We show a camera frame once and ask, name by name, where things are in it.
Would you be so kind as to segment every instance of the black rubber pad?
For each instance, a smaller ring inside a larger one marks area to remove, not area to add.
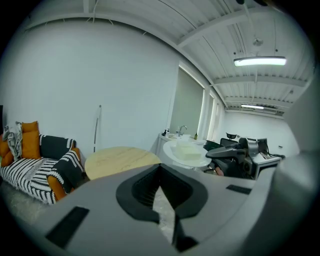
[[[72,238],[89,210],[74,207],[51,231],[46,238],[57,246],[64,248]]]
[[[226,187],[227,190],[232,190],[235,192],[239,192],[242,194],[249,195],[251,192],[251,188],[243,187],[243,186],[236,186],[236,185],[229,185]]]

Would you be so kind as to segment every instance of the orange pillow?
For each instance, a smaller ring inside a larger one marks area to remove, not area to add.
[[[22,158],[40,159],[39,131],[22,133]]]
[[[29,123],[22,123],[22,132],[28,133],[28,132],[34,132],[38,131],[38,121],[29,122]]]
[[[7,140],[2,141],[2,136],[3,134],[0,136],[0,156],[5,157],[5,155],[10,151],[10,148]]]
[[[1,160],[1,167],[9,166],[14,162],[14,155],[9,151]]]

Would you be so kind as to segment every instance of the ceiling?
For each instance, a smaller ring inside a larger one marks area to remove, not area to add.
[[[243,111],[241,104],[254,104],[265,107],[257,115],[281,118],[312,77],[315,56],[289,16],[253,0],[245,3],[249,18],[236,0],[47,0],[29,15],[25,28],[93,15],[132,25],[189,59],[226,110]],[[262,46],[253,45],[255,38],[263,40]],[[234,59],[256,55],[284,56],[287,62],[235,67]]]

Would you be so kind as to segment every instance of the gray carpet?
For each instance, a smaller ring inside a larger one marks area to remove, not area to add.
[[[30,225],[39,216],[45,214],[48,208],[53,206],[32,198],[6,182],[2,182],[0,192],[11,214]],[[175,225],[175,212],[161,188],[155,194],[153,210],[159,213],[159,228],[171,243]]]

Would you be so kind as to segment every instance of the faucet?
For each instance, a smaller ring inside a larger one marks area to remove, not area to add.
[[[185,127],[185,129],[188,130],[188,128],[187,128],[185,125],[181,126],[181,127],[180,127],[180,130],[179,130],[179,134],[178,134],[179,137],[182,136],[182,135],[184,135],[184,133],[181,132],[181,129],[182,129],[183,127]]]

